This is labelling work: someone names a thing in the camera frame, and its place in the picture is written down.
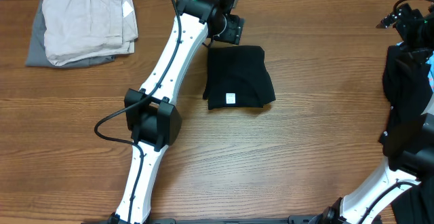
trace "black fabric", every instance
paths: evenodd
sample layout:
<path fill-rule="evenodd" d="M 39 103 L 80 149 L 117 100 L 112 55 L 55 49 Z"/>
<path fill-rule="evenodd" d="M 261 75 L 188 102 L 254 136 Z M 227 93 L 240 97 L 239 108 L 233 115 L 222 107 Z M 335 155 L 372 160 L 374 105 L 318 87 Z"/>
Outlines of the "black fabric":
<path fill-rule="evenodd" d="M 380 143 L 395 126 L 416 119 L 427 107 L 433 91 L 428 73 L 431 65 L 408 59 L 399 46 L 387 51 L 386 68 L 382 78 L 384 94 L 391 103 L 386 131 Z M 434 224 L 434 179 L 406 191 L 392 202 L 397 224 Z"/>
<path fill-rule="evenodd" d="M 391 103 L 391 112 L 385 133 L 380 136 L 382 144 L 395 126 L 412 121 L 422 114 L 433 95 L 428 80 L 431 65 L 411 63 L 405 57 L 399 46 L 391 46 L 387 51 L 382 85 Z"/>
<path fill-rule="evenodd" d="M 235 94 L 235 104 L 226 94 Z M 211 48 L 208 51 L 208 80 L 203 99 L 208 109 L 260 107 L 276 100 L 270 75 L 264 65 L 264 50 L 258 46 Z"/>

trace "white tag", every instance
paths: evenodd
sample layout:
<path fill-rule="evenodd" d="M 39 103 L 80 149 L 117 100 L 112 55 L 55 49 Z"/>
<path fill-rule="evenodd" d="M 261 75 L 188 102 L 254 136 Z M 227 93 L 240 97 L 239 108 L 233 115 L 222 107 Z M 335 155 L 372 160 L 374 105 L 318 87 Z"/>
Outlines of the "white tag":
<path fill-rule="evenodd" d="M 235 94 L 226 94 L 226 104 L 227 105 L 235 104 Z"/>
<path fill-rule="evenodd" d="M 123 15 L 123 17 L 124 18 L 127 17 L 128 14 L 131 14 L 132 11 L 134 11 L 133 7 L 131 7 L 131 5 L 127 1 L 125 1 L 122 4 L 122 15 Z"/>

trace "folded white cloth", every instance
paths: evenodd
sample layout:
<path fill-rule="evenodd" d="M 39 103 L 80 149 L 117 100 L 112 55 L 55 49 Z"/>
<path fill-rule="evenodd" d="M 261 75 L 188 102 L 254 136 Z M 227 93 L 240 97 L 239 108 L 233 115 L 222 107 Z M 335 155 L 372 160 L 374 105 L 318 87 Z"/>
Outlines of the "folded white cloth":
<path fill-rule="evenodd" d="M 53 65 L 134 52 L 132 0 L 43 0 L 42 12 L 45 53 Z"/>

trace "wooden table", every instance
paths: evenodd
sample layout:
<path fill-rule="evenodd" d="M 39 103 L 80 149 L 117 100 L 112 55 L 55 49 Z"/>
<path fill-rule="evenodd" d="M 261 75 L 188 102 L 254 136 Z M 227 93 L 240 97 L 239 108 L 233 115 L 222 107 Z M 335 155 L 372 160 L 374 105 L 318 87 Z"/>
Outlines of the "wooden table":
<path fill-rule="evenodd" d="M 180 91 L 184 123 L 161 163 L 152 217 L 316 214 L 357 188 L 382 158 L 381 78 L 387 47 L 400 38 L 375 26 L 395 1 L 240 0 L 241 44 L 265 50 L 277 100 L 208 111 L 201 48 Z M 55 70 L 24 66 L 37 4 L 0 1 L 0 223 L 105 219 L 123 195 L 131 147 L 99 139 L 93 127 L 149 76 L 173 9 L 169 0 L 134 0 L 135 54 Z M 124 116 L 102 131 L 130 135 Z M 394 222 L 390 208 L 382 215 Z"/>

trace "black cloth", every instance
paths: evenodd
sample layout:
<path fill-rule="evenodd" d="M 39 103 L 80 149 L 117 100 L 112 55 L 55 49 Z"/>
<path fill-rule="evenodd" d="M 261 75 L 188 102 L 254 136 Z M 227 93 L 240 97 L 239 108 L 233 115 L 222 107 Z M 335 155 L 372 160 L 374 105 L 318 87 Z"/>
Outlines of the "black cloth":
<path fill-rule="evenodd" d="M 235 103 L 227 103 L 227 94 L 235 94 Z M 264 50 L 258 46 L 210 48 L 203 99 L 208 99 L 209 110 L 222 107 L 262 108 L 276 100 L 264 65 Z"/>
<path fill-rule="evenodd" d="M 399 46 L 387 51 L 382 78 L 384 94 L 391 103 L 387 129 L 380 137 L 384 144 L 395 126 L 416 119 L 427 107 L 433 91 L 428 72 L 431 65 L 408 59 Z M 434 224 L 434 179 L 406 191 L 392 202 L 397 224 Z"/>

